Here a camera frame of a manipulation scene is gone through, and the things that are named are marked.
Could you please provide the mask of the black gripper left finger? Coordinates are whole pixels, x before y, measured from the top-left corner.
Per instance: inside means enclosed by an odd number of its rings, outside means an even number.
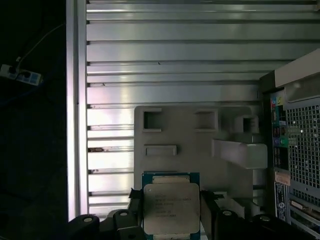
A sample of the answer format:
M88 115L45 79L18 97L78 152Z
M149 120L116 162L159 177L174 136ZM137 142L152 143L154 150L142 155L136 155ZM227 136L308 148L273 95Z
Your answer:
M103 221L92 214L77 216L67 224L68 240L144 240L142 228L144 197L132 189L129 205L116 209Z

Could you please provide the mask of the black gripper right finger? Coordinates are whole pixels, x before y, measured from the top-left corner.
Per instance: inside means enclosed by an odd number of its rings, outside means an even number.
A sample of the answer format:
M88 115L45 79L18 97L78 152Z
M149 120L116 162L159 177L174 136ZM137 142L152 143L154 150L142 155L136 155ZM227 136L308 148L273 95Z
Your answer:
M218 205L222 197L200 192L200 221L209 240L303 240L304 232L269 214L251 220Z

